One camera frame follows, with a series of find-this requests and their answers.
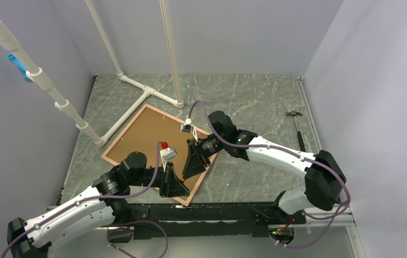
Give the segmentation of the pink wooden picture frame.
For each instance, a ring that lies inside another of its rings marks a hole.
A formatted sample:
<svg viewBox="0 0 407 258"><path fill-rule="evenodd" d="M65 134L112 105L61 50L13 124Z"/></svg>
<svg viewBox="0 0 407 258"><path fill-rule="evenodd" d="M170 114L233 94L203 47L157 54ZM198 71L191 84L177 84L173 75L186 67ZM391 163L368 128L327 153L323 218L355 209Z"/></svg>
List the pink wooden picture frame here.
<svg viewBox="0 0 407 258"><path fill-rule="evenodd" d="M188 197L171 197L179 203L188 206L202 183L206 171L184 181L182 179L185 162L188 156L187 139L193 139L192 134L180 131L182 120L165 113L150 105L144 105L134 119L109 146L102 158L114 167L94 181L93 187L100 195L105 195L106 204L114 203L122 198L143 196L145 191L154 188L157 170L162 167L160 143L167 142L173 147L177 156L171 161L175 167L178 179L189 188ZM197 129L198 139L209 134Z"/></svg>

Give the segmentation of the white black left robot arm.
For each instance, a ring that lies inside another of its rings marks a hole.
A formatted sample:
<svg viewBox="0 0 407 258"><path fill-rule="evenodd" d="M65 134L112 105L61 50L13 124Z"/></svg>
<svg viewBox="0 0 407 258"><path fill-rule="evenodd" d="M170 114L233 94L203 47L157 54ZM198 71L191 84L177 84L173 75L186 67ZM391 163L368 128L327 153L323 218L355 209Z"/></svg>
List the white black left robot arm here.
<svg viewBox="0 0 407 258"><path fill-rule="evenodd" d="M127 202L150 188L161 197L189 196L190 190L177 177L173 151L158 151L155 167L147 167L147 157L132 152L102 174L78 196L31 219L16 218L8 224L5 257L47 257L51 247L58 247L97 227L122 226L132 217Z"/></svg>

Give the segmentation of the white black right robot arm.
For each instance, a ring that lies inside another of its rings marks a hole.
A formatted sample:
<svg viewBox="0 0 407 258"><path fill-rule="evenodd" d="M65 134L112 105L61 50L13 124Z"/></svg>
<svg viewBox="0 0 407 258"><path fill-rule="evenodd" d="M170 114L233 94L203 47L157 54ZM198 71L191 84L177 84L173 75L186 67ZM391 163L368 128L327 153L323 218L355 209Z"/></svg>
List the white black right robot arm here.
<svg viewBox="0 0 407 258"><path fill-rule="evenodd" d="M278 223L310 207L331 211L339 203L346 179L329 152L314 154L274 144L256 133L238 129L223 111L212 112L208 119L213 134L187 141L183 180L203 173L210 166L210 156L224 150L234 158L264 163L304 180L304 186L284 191L275 199L271 211Z"/></svg>

